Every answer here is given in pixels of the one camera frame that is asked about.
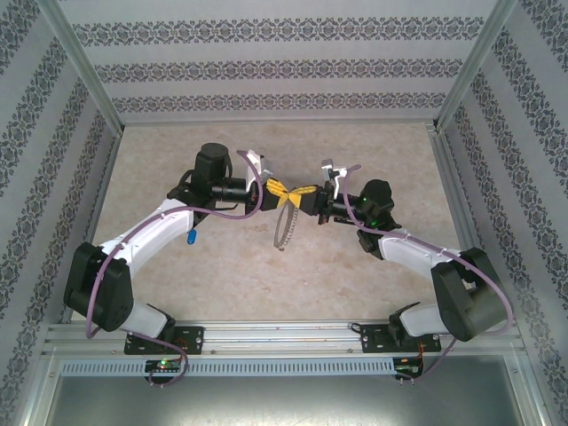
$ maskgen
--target enclosure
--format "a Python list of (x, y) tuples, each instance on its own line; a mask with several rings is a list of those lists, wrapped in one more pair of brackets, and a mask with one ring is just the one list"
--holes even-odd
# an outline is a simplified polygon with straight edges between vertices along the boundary
[[(2, 0), (0, 424), (568, 423), (567, 6)], [(354, 226), (301, 214), (281, 252), (278, 210), (208, 217), (132, 281), (205, 330), (178, 391), (147, 389), (125, 333), (87, 340), (63, 304), (70, 265), (156, 209), (209, 142), (235, 176), (252, 149), (288, 188), (323, 185), (327, 158), (360, 163), (351, 193), (386, 180), (409, 232), (487, 253), (513, 328), (399, 387), (393, 354), (364, 353), (350, 326), (435, 302), (431, 282), (363, 252)]]

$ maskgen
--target blue connector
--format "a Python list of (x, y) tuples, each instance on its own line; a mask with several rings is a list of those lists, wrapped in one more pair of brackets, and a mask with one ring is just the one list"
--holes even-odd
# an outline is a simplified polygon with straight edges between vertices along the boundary
[(195, 231), (195, 229), (192, 229), (188, 234), (187, 234), (187, 244), (192, 245), (195, 243), (195, 237), (197, 236), (197, 231)]

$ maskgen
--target metal base plate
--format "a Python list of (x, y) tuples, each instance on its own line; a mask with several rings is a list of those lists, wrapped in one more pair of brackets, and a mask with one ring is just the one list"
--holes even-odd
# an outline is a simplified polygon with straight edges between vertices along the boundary
[(361, 344), (363, 353), (418, 352), (420, 345), (424, 352), (440, 352), (442, 345), (438, 335), (421, 335), (406, 340), (397, 346), (386, 324), (361, 324)]
[[(203, 348), (203, 327), (175, 327), (173, 344), (187, 355), (201, 355)], [(127, 335), (124, 344), (126, 355), (175, 355), (176, 351), (160, 344), (148, 342), (133, 335)]]

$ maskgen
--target wall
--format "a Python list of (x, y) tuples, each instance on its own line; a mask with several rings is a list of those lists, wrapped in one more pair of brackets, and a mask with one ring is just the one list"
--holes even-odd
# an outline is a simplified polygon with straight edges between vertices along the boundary
[(568, 2), (519, 2), (446, 129), (553, 424), (568, 423)]
[(60, 5), (122, 120), (432, 119), (495, 0)]
[(101, 202), (114, 133), (38, 6), (0, 0), (0, 424), (14, 418), (75, 248)]

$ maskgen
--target ventilated metal strip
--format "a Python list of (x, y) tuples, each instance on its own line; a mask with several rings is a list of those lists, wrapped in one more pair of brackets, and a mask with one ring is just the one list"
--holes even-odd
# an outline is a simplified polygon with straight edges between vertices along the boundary
[[(140, 377), (143, 359), (72, 359), (63, 364), (64, 377)], [(307, 375), (394, 375), (392, 358), (364, 359), (190, 359), (187, 375), (196, 377), (258, 377)], [(174, 373), (156, 373), (176, 375)]]

